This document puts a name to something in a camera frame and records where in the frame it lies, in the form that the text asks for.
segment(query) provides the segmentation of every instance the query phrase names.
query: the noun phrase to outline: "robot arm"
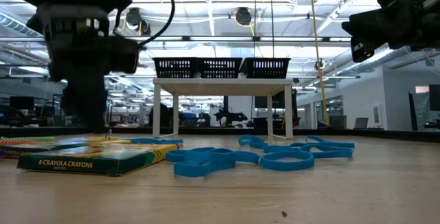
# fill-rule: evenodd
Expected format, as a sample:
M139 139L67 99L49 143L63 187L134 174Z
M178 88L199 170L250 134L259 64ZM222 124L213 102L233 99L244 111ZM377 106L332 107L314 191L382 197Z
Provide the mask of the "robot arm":
M45 37L51 59L51 80L68 81L62 99L66 114L79 115L93 132L103 132L107 100L104 76L111 71L135 73L140 50L171 24L174 0L171 0L166 25L141 43L123 38L116 32L122 11L133 0L24 1L37 7L27 26ZM115 9L118 10L113 29L115 36L111 36L107 16Z
M360 63L388 43L391 49L440 47L440 0L377 0L381 8L354 14L342 29L353 36L353 61Z

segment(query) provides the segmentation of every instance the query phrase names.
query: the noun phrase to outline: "wooden table surface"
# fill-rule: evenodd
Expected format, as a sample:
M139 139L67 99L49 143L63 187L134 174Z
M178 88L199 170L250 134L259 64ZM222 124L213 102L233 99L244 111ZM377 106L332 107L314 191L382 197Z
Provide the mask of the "wooden table surface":
M239 149L237 136L179 137L185 148ZM295 172L238 164L190 179L175 177L167 161L107 177L18 170L0 159L0 223L440 222L440 144L326 138L355 142L353 160L320 159Z

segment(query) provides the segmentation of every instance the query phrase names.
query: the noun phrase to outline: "black plastic basket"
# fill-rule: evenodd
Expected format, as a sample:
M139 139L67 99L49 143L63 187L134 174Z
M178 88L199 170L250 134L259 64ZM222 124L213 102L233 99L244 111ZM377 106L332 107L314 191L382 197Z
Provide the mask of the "black plastic basket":
M198 58L197 69L202 78L237 78L242 58Z
M196 58L153 58L158 78L194 78Z
M246 78L285 79L290 58L245 58L240 72Z

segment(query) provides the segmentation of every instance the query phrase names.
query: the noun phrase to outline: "crayola crayons box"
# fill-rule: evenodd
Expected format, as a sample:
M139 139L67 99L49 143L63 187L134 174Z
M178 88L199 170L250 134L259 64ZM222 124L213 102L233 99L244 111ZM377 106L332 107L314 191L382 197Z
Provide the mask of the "crayola crayons box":
M18 168L122 176L165 159L177 144L105 144L22 155Z
M91 141L81 138L60 139L53 142L30 142L22 144L4 144L0 146L3 157L18 159L20 155L29 155L45 151L60 150L66 148L76 148L81 146L91 146L96 144L108 144L112 142L122 142L122 140L98 140Z

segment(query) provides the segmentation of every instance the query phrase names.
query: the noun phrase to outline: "table leg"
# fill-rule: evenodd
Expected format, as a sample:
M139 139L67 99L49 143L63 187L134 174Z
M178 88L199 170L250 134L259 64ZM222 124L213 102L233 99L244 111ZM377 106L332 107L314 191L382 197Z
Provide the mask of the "table leg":
M173 134L179 134L179 94L173 94Z
M154 106L153 106L153 137L160 137L160 91L159 84L154 85Z
M274 135L274 116L272 114L272 95L267 96L267 134Z
M294 138L294 130L292 124L292 86L284 86L284 105L285 105L285 124L286 124L286 139Z

